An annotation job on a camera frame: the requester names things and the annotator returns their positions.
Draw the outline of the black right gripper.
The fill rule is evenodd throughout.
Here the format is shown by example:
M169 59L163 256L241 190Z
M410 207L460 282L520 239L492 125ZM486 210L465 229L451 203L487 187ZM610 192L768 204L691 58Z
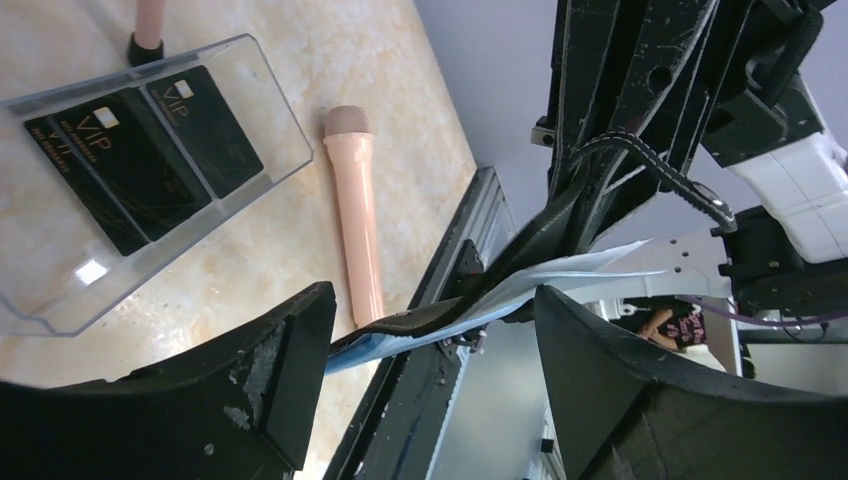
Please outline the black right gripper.
M555 153L547 247L585 252L601 231L624 153L577 152L602 134L638 135L684 166L698 146L730 165L820 131L799 68L821 29L818 1L559 2L531 134Z

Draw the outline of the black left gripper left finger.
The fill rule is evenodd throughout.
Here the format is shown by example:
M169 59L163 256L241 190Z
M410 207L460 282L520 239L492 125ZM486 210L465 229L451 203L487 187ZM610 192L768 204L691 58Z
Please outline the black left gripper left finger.
M1 386L5 479L290 479L304 467L336 298L317 282L113 382Z

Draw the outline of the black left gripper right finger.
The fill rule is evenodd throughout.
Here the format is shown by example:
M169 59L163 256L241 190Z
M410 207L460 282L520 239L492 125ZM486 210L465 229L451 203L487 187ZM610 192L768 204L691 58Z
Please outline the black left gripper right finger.
M570 479L843 479L847 401L705 367L558 290L534 316Z

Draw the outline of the black leather card holder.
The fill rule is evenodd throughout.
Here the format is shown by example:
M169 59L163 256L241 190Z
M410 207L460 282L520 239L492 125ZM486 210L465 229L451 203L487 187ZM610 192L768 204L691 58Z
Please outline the black leather card holder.
M577 149L573 159L601 150L624 150L637 157L648 172L696 210L714 220L720 231L733 232L736 218L726 202L702 184L669 166L636 135L611 131ZM333 343L326 374L332 375L373 360L439 343L503 318L528 301L539 285L560 278L577 279L579 287L600 277L600 268L639 248L634 242L599 253L555 257L545 244L557 222L576 203L580 186L569 188L513 238L470 290L449 301L384 317Z

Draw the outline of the pink toy microphone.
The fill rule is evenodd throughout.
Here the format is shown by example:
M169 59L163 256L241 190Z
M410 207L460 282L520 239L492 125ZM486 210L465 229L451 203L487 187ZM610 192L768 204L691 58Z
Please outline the pink toy microphone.
M330 109L323 144L334 171L353 320L363 328L384 316L372 179L374 136L365 110L355 105Z

